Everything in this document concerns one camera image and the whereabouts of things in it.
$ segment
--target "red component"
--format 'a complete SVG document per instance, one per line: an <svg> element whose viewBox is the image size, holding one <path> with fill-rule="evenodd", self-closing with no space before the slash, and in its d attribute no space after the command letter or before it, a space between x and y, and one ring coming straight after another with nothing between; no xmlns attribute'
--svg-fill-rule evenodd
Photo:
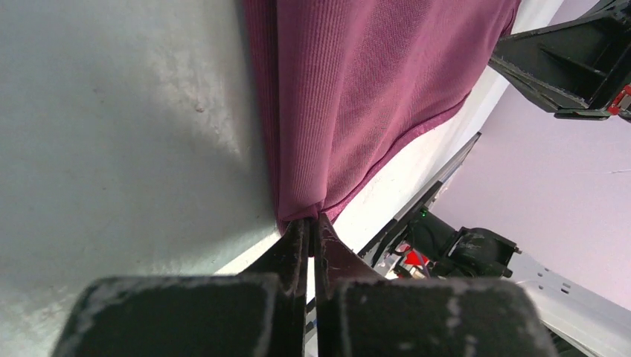
<svg viewBox="0 0 631 357"><path fill-rule="evenodd" d="M620 102L627 96L631 96L631 85L626 85L618 94L618 96L612 101L611 106L607 109L608 112L612 113L612 115L618 115L620 113Z"/></svg>
<svg viewBox="0 0 631 357"><path fill-rule="evenodd" d="M409 264L410 266L419 266L421 265L420 259L423 259L423 263L427 264L427 262L429 262L429 259L427 259L426 257L424 257L423 255L419 255L416 251L411 251L409 252L408 256L406 257L406 261L404 261L404 264Z"/></svg>

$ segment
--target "burgundy fabric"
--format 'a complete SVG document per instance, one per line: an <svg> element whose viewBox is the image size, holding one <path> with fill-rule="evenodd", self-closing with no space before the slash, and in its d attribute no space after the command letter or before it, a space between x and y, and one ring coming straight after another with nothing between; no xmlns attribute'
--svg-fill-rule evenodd
<svg viewBox="0 0 631 357"><path fill-rule="evenodd" d="M277 219L335 219L450 119L519 0L244 0Z"/></svg>

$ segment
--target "ribbed fabric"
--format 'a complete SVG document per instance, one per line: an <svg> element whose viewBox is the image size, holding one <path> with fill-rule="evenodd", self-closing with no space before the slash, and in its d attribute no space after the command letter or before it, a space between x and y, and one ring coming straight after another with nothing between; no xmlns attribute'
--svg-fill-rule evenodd
<svg viewBox="0 0 631 357"><path fill-rule="evenodd" d="M348 202L450 119L519 0L244 0L272 194L291 219Z"/></svg>

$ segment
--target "maroon cloth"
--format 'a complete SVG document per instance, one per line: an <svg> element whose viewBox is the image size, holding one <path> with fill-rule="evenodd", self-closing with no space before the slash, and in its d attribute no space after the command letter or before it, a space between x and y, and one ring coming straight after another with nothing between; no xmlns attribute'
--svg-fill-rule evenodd
<svg viewBox="0 0 631 357"><path fill-rule="evenodd" d="M244 0L281 230L450 119L519 0Z"/></svg>

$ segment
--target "wall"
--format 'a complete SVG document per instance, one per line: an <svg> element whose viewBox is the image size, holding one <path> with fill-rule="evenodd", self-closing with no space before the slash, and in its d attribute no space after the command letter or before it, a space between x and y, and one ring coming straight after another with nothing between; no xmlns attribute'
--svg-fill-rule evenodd
<svg viewBox="0 0 631 357"><path fill-rule="evenodd" d="M565 1L553 23L596 1ZM509 88L434 211L631 309L631 124L558 120Z"/></svg>
<svg viewBox="0 0 631 357"><path fill-rule="evenodd" d="M238 0L0 1L0 354L275 232Z"/></svg>

